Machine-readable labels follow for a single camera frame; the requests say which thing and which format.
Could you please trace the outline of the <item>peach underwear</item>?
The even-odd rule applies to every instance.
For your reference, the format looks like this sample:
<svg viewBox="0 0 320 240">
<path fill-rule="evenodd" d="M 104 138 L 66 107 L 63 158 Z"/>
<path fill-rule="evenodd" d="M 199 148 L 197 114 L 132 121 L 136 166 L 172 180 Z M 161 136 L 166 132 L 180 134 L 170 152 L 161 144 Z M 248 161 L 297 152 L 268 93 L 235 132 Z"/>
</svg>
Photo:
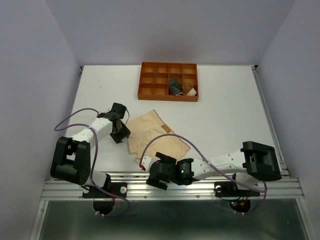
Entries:
<svg viewBox="0 0 320 240">
<path fill-rule="evenodd" d="M 130 130 L 127 140 L 129 151 L 132 155 L 136 155 L 137 164 L 145 147 L 152 139 L 164 134 L 174 134 L 154 109 L 128 121 L 126 126 Z M 164 136 L 155 140 L 144 155 L 154 157 L 157 152 L 160 152 L 179 161 L 189 150 L 190 147 L 178 137 Z"/>
</svg>

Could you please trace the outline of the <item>orange compartment tray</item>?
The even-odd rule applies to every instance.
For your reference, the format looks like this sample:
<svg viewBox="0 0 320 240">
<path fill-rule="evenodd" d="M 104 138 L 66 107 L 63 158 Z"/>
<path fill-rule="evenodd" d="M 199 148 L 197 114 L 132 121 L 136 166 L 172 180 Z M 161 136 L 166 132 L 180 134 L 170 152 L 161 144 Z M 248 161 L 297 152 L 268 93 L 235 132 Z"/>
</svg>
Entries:
<svg viewBox="0 0 320 240">
<path fill-rule="evenodd" d="M 174 96 L 169 90 L 169 79 L 176 78 L 181 86 L 191 83 L 196 96 Z M 139 100 L 197 102 L 199 99 L 198 66 L 195 63 L 142 62 L 137 90 Z"/>
</svg>

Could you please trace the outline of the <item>dark grey underwear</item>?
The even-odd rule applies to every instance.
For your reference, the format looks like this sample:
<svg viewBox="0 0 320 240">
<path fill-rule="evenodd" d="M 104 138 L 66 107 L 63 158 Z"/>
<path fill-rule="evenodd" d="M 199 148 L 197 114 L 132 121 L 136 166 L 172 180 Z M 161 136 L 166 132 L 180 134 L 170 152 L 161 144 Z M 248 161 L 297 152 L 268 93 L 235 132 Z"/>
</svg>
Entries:
<svg viewBox="0 0 320 240">
<path fill-rule="evenodd" d="M 182 87 L 178 78 L 169 79 L 169 90 L 174 96 L 181 96 L 183 94 Z"/>
</svg>

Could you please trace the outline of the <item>brown underwear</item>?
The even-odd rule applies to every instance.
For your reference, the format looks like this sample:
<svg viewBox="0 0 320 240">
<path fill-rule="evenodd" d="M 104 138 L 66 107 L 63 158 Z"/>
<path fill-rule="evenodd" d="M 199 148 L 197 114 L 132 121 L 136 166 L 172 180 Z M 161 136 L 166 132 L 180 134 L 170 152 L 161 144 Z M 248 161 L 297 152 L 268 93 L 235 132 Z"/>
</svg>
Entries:
<svg viewBox="0 0 320 240">
<path fill-rule="evenodd" d="M 197 91 L 194 88 L 194 85 L 189 82 L 185 82 L 181 86 L 182 95 L 186 97 L 194 97 L 197 95 Z"/>
</svg>

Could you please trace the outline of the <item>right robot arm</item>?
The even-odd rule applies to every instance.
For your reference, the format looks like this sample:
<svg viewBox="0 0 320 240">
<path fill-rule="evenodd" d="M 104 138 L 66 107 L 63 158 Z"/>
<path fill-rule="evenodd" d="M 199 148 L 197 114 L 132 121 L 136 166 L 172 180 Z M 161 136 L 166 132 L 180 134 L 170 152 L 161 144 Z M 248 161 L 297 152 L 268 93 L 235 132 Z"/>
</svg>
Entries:
<svg viewBox="0 0 320 240">
<path fill-rule="evenodd" d="M 143 156 L 139 167 L 149 173 L 146 183 L 166 190 L 168 183 L 188 186 L 213 176 L 223 176 L 230 181 L 231 192 L 242 195 L 247 190 L 257 192 L 258 182 L 282 179 L 281 167 L 272 146 L 253 141 L 243 142 L 242 148 L 221 156 L 185 158 L 176 160 L 157 152 L 154 157 Z"/>
</svg>

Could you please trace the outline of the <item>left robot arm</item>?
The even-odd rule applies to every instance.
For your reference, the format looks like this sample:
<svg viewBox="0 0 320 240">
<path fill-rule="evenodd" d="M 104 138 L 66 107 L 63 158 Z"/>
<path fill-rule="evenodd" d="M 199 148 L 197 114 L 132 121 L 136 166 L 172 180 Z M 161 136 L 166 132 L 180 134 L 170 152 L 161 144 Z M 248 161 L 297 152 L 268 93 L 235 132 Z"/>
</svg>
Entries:
<svg viewBox="0 0 320 240">
<path fill-rule="evenodd" d="M 94 188 L 100 197 L 112 193 L 111 177 L 108 174 L 94 170 L 96 159 L 91 160 L 91 150 L 95 149 L 94 157 L 98 156 L 98 143 L 110 136 L 119 144 L 129 138 L 131 132 L 122 119 L 129 111 L 120 103 L 113 103 L 111 110 L 97 113 L 95 120 L 90 124 L 78 123 L 84 127 L 79 133 L 60 137 L 55 145 L 50 176 L 55 179 L 77 184 L 87 189 Z"/>
</svg>

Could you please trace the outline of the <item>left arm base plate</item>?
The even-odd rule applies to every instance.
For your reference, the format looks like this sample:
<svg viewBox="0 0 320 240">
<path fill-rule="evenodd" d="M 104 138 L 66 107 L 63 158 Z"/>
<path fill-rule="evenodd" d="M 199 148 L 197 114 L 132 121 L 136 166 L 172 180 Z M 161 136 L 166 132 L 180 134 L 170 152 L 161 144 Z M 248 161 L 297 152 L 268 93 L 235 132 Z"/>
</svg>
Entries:
<svg viewBox="0 0 320 240">
<path fill-rule="evenodd" d="M 121 198 L 127 197 L 128 184 L 126 182 L 114 182 L 111 183 L 108 189 L 103 191 L 97 189 L 95 186 L 85 185 L 82 188 L 82 198 L 84 199 L 107 199 L 112 198 L 112 195 L 119 196 Z"/>
</svg>

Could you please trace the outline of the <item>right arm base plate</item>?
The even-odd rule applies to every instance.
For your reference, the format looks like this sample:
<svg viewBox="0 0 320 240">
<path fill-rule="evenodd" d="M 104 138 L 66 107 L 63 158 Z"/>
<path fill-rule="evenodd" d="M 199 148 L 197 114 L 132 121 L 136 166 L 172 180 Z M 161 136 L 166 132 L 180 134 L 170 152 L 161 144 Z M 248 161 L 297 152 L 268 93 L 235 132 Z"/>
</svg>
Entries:
<svg viewBox="0 0 320 240">
<path fill-rule="evenodd" d="M 214 193 L 218 198 L 241 198 L 241 197 L 259 197 L 259 192 L 252 190 L 240 190 L 237 185 L 231 181 L 217 181 L 214 183 Z"/>
</svg>

